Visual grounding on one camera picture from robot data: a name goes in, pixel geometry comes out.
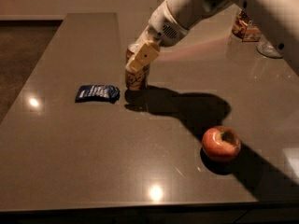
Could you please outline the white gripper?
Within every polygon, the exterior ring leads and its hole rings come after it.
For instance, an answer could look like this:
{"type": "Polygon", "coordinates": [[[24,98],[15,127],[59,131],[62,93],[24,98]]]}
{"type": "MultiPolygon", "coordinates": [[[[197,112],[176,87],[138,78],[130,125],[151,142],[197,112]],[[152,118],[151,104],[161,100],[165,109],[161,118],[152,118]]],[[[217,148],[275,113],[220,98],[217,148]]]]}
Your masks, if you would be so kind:
{"type": "Polygon", "coordinates": [[[145,30],[136,43],[127,47],[125,69],[138,73],[160,55],[160,47],[175,46],[184,38],[187,27],[188,6],[184,2],[165,0],[152,13],[145,30]]]}

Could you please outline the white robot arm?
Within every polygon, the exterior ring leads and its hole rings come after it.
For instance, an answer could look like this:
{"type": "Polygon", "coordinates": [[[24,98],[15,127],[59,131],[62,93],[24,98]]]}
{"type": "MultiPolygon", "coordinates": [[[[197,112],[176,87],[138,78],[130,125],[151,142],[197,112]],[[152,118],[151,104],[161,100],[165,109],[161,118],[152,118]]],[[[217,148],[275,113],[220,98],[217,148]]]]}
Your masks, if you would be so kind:
{"type": "Polygon", "coordinates": [[[299,73],[299,0],[164,0],[136,40],[125,69],[137,73],[162,47],[172,47],[198,22],[236,5],[259,28],[295,73],[299,73]]]}

